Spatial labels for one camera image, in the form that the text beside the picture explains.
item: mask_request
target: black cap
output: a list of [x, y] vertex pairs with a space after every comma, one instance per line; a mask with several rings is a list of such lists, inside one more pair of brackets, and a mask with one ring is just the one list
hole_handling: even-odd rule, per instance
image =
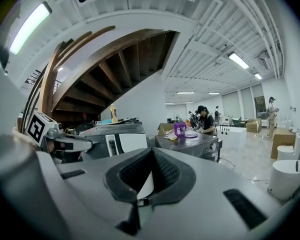
[[205, 106], [198, 106], [198, 109], [196, 110], [196, 114], [200, 114], [201, 111], [207, 110], [207, 108]]

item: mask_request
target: purple lid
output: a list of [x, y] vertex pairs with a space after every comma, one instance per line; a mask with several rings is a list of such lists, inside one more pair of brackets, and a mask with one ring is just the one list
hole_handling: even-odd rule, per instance
[[189, 133], [185, 134], [185, 137], [188, 139], [194, 139], [194, 138], [198, 137], [198, 134], [189, 132]]

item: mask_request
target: wooden staircase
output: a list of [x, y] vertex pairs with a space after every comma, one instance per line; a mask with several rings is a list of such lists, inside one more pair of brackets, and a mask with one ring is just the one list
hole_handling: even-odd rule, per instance
[[174, 31], [142, 29], [116, 39], [74, 69], [53, 94], [58, 68], [84, 44], [111, 29], [114, 26], [95, 34], [86, 33], [69, 45], [61, 43], [57, 46], [42, 71], [44, 75], [37, 98], [39, 112], [64, 126], [79, 124], [83, 121], [83, 113], [87, 114], [87, 122], [98, 120], [109, 105], [163, 68], [176, 34]]

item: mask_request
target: black shirt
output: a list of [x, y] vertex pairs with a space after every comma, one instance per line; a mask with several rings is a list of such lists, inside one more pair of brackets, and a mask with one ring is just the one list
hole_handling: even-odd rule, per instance
[[[211, 114], [208, 114], [207, 116], [203, 117], [200, 116], [199, 119], [199, 125], [202, 127], [204, 130], [209, 129], [211, 126], [215, 126], [215, 120], [214, 117]], [[213, 131], [206, 132], [205, 134], [212, 135]]]

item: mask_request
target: cable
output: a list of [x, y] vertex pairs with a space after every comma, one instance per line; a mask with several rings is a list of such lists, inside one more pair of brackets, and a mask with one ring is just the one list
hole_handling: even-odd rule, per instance
[[233, 164], [232, 161], [227, 160], [227, 159], [224, 159], [224, 156], [223, 156], [223, 157], [220, 157], [220, 159], [230, 162], [230, 163], [232, 164], [232, 166], [233, 166], [231, 170], [233, 170], [233, 169], [236, 167], [236, 165]]

